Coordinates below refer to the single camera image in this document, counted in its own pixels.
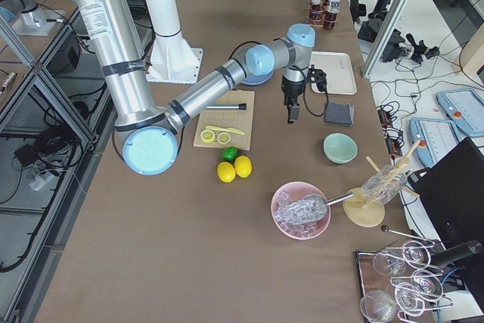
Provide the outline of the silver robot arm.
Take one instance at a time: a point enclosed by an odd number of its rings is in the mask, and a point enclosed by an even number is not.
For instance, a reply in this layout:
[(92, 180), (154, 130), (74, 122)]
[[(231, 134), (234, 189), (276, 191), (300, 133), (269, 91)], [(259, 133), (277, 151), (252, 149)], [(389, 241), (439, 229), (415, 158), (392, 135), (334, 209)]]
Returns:
[(203, 52), (182, 35), (175, 0), (145, 0), (155, 40), (148, 61), (126, 0), (71, 0), (79, 8), (117, 111), (115, 130), (126, 165), (157, 175), (178, 156), (177, 133), (211, 103), (249, 78), (284, 71), (286, 83), (307, 77), (315, 31), (292, 25), (285, 37), (241, 50), (199, 77)]

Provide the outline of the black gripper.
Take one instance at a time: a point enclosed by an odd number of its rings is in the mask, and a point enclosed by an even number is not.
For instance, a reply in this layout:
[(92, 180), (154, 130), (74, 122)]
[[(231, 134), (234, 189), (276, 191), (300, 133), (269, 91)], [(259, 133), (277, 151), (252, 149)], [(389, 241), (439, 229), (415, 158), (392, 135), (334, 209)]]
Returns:
[(315, 116), (322, 117), (326, 114), (327, 106), (321, 113), (313, 112), (306, 100), (306, 86), (314, 83), (320, 92), (327, 94), (327, 74), (322, 70), (310, 66), (305, 72), (298, 66), (287, 68), (281, 82), (281, 90), (284, 94), (284, 106), (287, 108), (287, 122), (294, 123), (299, 118), (300, 105), (298, 97), (302, 100), (307, 111)]

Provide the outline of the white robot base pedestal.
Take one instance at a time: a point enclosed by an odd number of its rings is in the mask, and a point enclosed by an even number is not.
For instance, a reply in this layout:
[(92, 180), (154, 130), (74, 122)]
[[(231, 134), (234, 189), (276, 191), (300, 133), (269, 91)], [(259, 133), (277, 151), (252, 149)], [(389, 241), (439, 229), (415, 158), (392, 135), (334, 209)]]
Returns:
[(150, 53), (150, 82), (194, 84), (203, 50), (192, 48), (182, 35), (175, 0), (145, 0), (155, 40)]

